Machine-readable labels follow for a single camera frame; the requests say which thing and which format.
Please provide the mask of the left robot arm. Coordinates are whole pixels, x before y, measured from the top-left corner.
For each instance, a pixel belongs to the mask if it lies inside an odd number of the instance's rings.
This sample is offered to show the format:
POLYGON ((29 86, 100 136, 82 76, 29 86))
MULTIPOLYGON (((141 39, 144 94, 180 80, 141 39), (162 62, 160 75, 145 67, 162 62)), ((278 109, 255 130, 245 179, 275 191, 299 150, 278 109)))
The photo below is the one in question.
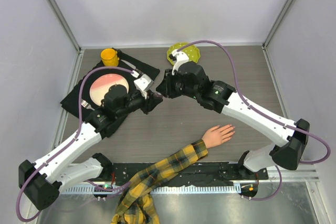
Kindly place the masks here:
POLYGON ((128 93, 125 86, 113 85, 101 106, 91 111, 80 128, 50 153, 35 162, 25 160, 18 168, 19 187, 38 210, 52 205, 67 188, 97 178, 105 182, 112 174, 112 163, 101 153, 69 167, 77 157, 116 131, 116 121, 140 109, 148 114, 163 101, 151 90, 128 93))

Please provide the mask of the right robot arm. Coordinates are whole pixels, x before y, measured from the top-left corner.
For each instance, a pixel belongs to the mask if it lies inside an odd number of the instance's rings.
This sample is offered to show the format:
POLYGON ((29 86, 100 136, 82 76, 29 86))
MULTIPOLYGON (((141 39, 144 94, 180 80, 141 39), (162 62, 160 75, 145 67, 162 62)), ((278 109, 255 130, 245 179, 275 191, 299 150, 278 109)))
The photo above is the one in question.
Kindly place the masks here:
POLYGON ((242 179, 250 179, 270 166, 297 169, 308 142, 310 124, 306 120, 295 122, 248 101, 227 83, 210 80, 204 69, 192 61, 178 69, 166 69, 156 90, 170 99, 182 95, 193 98, 203 108, 240 120, 272 141, 241 156, 237 173, 242 179))

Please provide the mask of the purple nail polish bottle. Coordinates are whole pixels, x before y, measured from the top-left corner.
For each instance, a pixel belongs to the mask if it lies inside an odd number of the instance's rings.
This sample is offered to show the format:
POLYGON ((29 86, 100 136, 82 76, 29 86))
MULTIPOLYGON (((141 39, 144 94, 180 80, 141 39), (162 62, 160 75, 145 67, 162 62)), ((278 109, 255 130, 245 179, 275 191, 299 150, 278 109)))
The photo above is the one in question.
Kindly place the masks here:
POLYGON ((153 93, 153 96, 154 96, 156 99, 163 99, 163 95, 161 95, 161 94, 158 93, 158 92, 153 93))

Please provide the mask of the mannequin hand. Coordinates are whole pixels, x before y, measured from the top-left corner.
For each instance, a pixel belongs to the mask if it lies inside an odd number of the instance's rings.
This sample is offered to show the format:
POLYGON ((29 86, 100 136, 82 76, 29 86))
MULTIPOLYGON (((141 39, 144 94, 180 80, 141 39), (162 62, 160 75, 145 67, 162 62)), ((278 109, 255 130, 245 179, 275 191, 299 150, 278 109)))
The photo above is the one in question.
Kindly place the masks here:
POLYGON ((207 130, 202 140, 207 149, 217 147, 229 141, 235 134, 235 127, 231 124, 220 126, 217 125, 207 130))

